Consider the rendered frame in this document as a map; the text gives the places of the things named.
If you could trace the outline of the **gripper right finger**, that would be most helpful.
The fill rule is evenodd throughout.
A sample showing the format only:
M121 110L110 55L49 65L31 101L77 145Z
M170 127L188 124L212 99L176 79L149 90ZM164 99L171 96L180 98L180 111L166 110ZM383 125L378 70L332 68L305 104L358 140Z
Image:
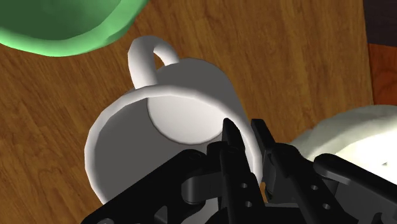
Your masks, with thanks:
M251 127L263 155L268 204L293 224L397 224L397 185L336 155L307 160L274 141L266 123Z

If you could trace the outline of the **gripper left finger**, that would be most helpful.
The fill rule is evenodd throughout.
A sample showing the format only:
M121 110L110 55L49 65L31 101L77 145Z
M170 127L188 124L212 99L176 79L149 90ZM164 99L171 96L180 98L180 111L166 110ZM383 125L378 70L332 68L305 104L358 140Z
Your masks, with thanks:
M182 224L207 200L218 210L204 224L248 224L263 207L237 126L223 120L222 140L206 153L183 150L83 219L81 224Z

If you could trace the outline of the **white mug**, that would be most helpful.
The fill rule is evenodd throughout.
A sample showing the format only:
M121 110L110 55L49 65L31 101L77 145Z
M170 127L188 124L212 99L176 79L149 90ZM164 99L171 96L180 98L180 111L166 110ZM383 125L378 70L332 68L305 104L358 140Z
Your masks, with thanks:
M131 43L133 89L98 116L84 149L85 170L106 203L180 151L205 151L221 138L223 120L240 130L257 180L262 155L228 76L202 59L178 56L166 41L142 36Z

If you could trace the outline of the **white bowl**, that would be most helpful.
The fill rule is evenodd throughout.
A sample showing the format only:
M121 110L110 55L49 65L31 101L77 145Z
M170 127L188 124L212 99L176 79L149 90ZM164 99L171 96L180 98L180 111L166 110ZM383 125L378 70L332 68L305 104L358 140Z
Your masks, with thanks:
M323 153L334 154L397 185L397 106L339 113L290 144L310 161Z

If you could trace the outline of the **green bowl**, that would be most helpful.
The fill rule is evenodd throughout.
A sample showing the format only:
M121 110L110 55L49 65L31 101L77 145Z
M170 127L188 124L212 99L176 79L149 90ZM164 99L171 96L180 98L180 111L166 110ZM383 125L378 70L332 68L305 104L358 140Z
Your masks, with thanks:
M120 39L149 0L0 0L0 44L48 57Z

